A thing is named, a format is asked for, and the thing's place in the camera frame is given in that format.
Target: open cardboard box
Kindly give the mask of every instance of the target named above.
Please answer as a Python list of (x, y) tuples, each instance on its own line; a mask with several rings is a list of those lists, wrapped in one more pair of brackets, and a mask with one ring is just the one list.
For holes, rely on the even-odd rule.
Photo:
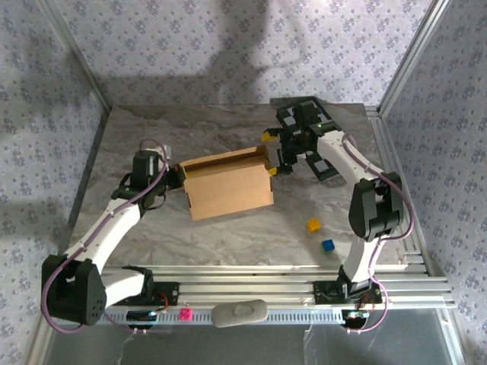
[(265, 146), (200, 157), (180, 166), (194, 221), (274, 204)]

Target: patterned wallpaper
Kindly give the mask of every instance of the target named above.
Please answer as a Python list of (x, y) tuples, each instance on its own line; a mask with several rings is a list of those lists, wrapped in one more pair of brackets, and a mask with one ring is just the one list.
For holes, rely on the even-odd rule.
[(433, 259), (487, 363), (487, 3), (452, 0), (387, 116)]
[(377, 105), (431, 0), (56, 0), (114, 104)]
[(20, 363), (40, 266), (68, 242), (100, 112), (30, 0), (0, 2), (0, 363)]

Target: small cube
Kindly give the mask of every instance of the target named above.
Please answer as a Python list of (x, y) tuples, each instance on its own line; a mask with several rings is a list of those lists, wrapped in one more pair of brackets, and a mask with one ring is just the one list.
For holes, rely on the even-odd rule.
[(310, 219), (307, 224), (306, 224), (306, 228), (307, 228), (307, 231), (309, 233), (314, 233), (314, 232), (317, 232), (318, 230), (320, 230), (321, 228), (321, 223), (319, 220), (317, 220), (316, 218), (313, 218), (313, 219)]
[(326, 240), (321, 243), (321, 246), (323, 246), (323, 250), (325, 252), (332, 252), (335, 249), (335, 244), (333, 243), (332, 240)]
[(193, 320), (193, 310), (190, 308), (180, 309), (180, 321), (191, 322)]

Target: marble surface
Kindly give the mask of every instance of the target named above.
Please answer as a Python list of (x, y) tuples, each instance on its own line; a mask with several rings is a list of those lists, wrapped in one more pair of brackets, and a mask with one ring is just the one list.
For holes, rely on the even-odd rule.
[[(98, 219), (112, 191), (132, 168), (142, 138), (172, 147), (172, 163), (260, 144), (268, 127), (279, 126), (276, 105), (114, 107), (107, 123), (71, 242)], [(358, 140), (362, 153), (380, 166), (374, 136), (362, 104), (336, 104), (329, 114)], [(277, 164), (279, 143), (268, 144)], [(184, 191), (167, 193), (164, 207), (149, 211), (122, 239), (108, 265), (322, 265), (338, 268), (349, 253), (352, 186), (340, 176), (317, 181), (304, 161), (290, 176), (273, 180), (275, 204), (193, 222)], [(319, 233), (306, 222), (317, 217)], [(333, 239), (336, 250), (323, 253)], [(384, 247), (382, 263), (397, 263), (403, 246)]]

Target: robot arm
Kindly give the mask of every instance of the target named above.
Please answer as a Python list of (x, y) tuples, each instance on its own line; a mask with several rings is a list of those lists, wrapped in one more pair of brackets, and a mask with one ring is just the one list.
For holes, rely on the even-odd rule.
[(46, 290), (48, 312), (44, 307), (45, 316), (93, 325), (105, 308), (127, 297), (151, 298), (154, 282), (149, 270), (126, 266), (104, 277), (101, 272), (125, 234), (147, 211), (154, 209), (155, 197), (165, 198), (166, 190), (181, 187), (182, 170), (178, 165), (164, 167), (161, 152), (148, 149), (136, 152), (132, 172), (122, 179), (95, 225), (64, 254), (50, 255), (44, 261), (42, 287), (43, 295)]
[(280, 139), (277, 174), (291, 173), (297, 157), (302, 156), (320, 181), (340, 173), (354, 186), (349, 223), (357, 237), (340, 268), (338, 282), (345, 298), (359, 294), (371, 287), (373, 272), (368, 269), (377, 241), (403, 221), (401, 197), (371, 170), (399, 187), (400, 177), (385, 173), (346, 141), (344, 132), (314, 97), (278, 109), (277, 119), (282, 127), (267, 129), (263, 135), (263, 141)]

